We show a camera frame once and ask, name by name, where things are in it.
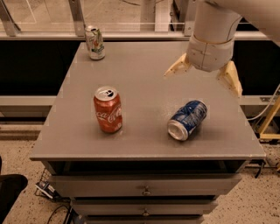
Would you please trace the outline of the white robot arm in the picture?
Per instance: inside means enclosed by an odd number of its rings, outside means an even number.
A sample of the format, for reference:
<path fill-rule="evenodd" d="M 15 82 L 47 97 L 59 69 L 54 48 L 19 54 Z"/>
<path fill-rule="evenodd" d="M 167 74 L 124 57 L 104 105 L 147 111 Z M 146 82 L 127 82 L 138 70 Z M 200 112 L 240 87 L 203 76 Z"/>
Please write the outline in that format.
<path fill-rule="evenodd" d="M 218 70 L 217 79 L 241 96 L 242 85 L 232 57 L 235 32 L 243 18 L 280 45 L 280 0 L 198 0 L 186 53 L 164 75 L 169 77 L 190 67 Z"/>

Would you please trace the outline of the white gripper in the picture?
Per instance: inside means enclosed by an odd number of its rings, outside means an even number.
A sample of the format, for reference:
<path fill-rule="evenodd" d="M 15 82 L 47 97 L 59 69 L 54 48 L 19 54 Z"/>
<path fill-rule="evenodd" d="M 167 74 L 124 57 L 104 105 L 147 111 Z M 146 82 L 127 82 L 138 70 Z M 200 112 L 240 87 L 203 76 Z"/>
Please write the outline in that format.
<path fill-rule="evenodd" d="M 234 41 L 224 43 L 210 43 L 200 41 L 191 36 L 186 53 L 174 62 L 164 73 L 164 77 L 171 77 L 179 70 L 188 71 L 193 65 L 195 68 L 212 72 L 220 69 L 216 76 L 217 81 L 235 97 L 242 96 L 242 84 L 233 57 Z"/>

